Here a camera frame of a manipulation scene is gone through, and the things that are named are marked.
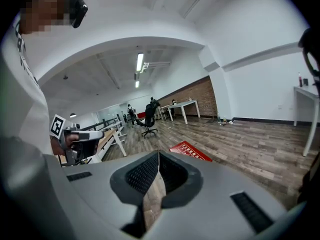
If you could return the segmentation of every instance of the office chair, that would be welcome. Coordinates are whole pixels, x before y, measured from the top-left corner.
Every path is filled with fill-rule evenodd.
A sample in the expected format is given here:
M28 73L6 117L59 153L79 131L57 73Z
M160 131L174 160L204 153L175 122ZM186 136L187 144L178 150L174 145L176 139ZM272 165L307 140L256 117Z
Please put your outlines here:
M155 124L155 112L156 112L156 107L154 107L152 104L148 104L145 107L145 120L144 123L140 123L140 126L146 127L146 131L141 133L141 135L145 138L148 133L153 133L156 135L154 131L158 132L158 129L150 129L150 127L154 126Z

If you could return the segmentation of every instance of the person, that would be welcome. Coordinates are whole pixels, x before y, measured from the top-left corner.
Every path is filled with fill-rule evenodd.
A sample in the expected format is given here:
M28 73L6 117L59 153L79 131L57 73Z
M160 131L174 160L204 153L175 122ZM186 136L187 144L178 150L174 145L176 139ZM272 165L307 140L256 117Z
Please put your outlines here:
M172 105L177 104L177 102L175 101L175 99L172 100ZM171 108L171 116L174 117L175 116L175 109Z
M0 137L15 138L43 154L64 155L58 139L50 137L50 120L45 95L28 66L23 36L45 30L64 19L68 0L23 0L20 12L0 45ZM68 147L78 140L65 138Z
M124 114L123 112L122 112L122 114L123 114L123 120L124 120L124 122L126 123L127 122L127 116L126 116L126 114Z
M151 97L150 99L151 99L150 104L152 104L155 108L161 106L159 101L157 101L154 97ZM158 112L155 114L155 120L159 120L159 119L160 119L160 115L158 110Z
M134 125L135 125L135 120L136 120L136 115L135 115L136 110L135 110L135 108L134 108L133 106L131 106L130 104L128 104L128 113L129 113L129 115L130 115L130 117L131 117L132 126L134 126Z

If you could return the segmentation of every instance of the bottle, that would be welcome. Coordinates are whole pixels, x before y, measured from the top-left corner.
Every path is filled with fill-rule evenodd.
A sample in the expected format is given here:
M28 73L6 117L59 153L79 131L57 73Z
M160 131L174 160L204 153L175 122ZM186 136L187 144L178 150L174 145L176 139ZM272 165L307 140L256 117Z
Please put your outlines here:
M301 78L300 72L299 72L299 86L302 87L302 78Z
M218 118L218 124L221 125L221 118L220 118L219 112L217 113L217 118Z

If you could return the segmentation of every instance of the red mat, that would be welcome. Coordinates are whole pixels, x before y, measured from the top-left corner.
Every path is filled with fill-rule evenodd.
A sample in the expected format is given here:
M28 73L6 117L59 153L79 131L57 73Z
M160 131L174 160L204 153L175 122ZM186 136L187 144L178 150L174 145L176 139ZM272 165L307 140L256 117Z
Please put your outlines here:
M210 157L206 156L204 153L196 149L194 146L192 146L189 142L185 140L179 143L178 145L171 147L170 151L212 162L212 159Z

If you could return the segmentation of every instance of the fluorescent light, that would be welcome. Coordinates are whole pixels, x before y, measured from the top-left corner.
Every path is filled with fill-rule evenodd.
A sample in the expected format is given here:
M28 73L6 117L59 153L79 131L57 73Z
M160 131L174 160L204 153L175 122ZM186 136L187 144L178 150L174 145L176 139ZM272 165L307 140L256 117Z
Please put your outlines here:
M141 70L141 65L142 65L142 61L144 60L144 54L143 53L139 53L138 54L138 59L136 61L136 71L140 71Z

